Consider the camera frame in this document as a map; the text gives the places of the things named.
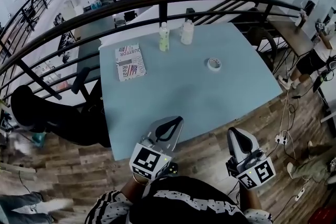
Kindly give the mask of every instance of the electrical outlet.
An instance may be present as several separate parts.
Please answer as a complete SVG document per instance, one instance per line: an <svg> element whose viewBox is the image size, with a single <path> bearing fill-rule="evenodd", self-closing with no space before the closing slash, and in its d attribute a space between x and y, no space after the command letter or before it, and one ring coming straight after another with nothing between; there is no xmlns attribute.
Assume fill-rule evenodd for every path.
<svg viewBox="0 0 336 224"><path fill-rule="evenodd" d="M299 194L295 197L295 201L298 201L298 200L301 198L301 196L305 193L304 190L305 190L305 189L302 188L302 190L299 192Z"/></svg>
<svg viewBox="0 0 336 224"><path fill-rule="evenodd" d="M283 136L278 134L275 136L275 143L281 143L283 139L284 139Z"/></svg>
<svg viewBox="0 0 336 224"><path fill-rule="evenodd" d="M284 136L284 137L282 138L282 144L285 145L285 144L287 144L287 143L288 143L288 138Z"/></svg>

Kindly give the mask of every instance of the black pants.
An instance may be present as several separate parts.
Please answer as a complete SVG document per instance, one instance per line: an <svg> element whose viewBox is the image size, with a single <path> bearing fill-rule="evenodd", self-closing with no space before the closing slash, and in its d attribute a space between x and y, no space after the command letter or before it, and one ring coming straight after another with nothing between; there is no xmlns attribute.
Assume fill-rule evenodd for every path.
<svg viewBox="0 0 336 224"><path fill-rule="evenodd" d="M312 50L297 63L296 67L301 74L311 75L325 65L326 63L322 61L316 51Z"/></svg>

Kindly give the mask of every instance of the book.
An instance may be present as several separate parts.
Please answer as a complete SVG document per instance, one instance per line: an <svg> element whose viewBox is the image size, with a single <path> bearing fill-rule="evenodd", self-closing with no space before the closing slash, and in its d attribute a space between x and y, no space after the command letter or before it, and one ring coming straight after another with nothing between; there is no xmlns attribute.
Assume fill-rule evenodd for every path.
<svg viewBox="0 0 336 224"><path fill-rule="evenodd" d="M115 56L120 81L133 79L146 74L139 44L116 49Z"/></svg>

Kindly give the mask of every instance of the black t-shirt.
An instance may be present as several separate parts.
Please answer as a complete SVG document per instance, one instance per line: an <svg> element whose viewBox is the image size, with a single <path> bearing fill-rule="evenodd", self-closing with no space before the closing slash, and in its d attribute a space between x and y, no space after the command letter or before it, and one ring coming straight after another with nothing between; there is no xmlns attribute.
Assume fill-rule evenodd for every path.
<svg viewBox="0 0 336 224"><path fill-rule="evenodd" d="M148 195L130 208L129 217L132 224L248 224L227 195L198 179L184 176L154 181Z"/></svg>

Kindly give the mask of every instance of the person's hand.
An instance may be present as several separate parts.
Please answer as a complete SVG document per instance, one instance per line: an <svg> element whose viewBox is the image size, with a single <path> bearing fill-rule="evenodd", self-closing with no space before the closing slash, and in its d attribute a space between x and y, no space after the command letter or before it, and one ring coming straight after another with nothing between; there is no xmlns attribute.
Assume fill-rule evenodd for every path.
<svg viewBox="0 0 336 224"><path fill-rule="evenodd" d="M308 16L307 16L307 13L302 9L300 10L300 16L301 16L301 19L306 22L308 20Z"/></svg>

